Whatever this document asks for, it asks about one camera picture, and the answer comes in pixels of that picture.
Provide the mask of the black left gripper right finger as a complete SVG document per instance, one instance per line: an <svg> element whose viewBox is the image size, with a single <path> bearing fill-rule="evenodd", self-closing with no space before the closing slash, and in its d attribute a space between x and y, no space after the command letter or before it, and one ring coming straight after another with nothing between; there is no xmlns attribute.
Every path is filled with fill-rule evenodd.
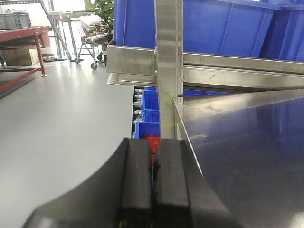
<svg viewBox="0 0 304 228"><path fill-rule="evenodd" d="M241 227L201 176L185 141L160 141L153 174L154 227Z"/></svg>

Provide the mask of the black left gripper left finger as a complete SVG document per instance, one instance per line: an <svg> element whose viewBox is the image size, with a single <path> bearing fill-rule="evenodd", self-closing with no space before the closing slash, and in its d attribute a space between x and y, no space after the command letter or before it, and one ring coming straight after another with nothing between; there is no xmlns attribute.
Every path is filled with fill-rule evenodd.
<svg viewBox="0 0 304 228"><path fill-rule="evenodd" d="M149 228L152 217L151 148L124 138L83 183L34 209L25 228Z"/></svg>

